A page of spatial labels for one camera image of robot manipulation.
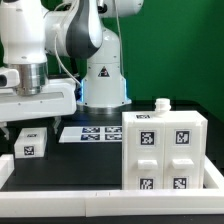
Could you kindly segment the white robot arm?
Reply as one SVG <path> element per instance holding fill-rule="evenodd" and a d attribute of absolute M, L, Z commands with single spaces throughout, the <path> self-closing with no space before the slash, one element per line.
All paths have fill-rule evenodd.
<path fill-rule="evenodd" d="M 121 41 L 104 18 L 138 13 L 144 0 L 63 0 L 51 11 L 41 0 L 0 0 L 0 131 L 13 121 L 73 114 L 78 108 L 111 112 L 127 105 Z M 90 73 L 48 77 L 48 55 L 85 59 Z"/>

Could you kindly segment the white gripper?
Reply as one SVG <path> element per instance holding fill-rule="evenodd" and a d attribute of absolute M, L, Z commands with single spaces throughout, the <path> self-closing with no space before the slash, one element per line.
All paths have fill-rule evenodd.
<path fill-rule="evenodd" d="M 57 134 L 61 116 L 76 111 L 75 82 L 71 78 L 50 79 L 39 94 L 19 96 L 12 89 L 0 89 L 0 129 L 6 140 L 10 133 L 7 122 L 54 117 Z"/>

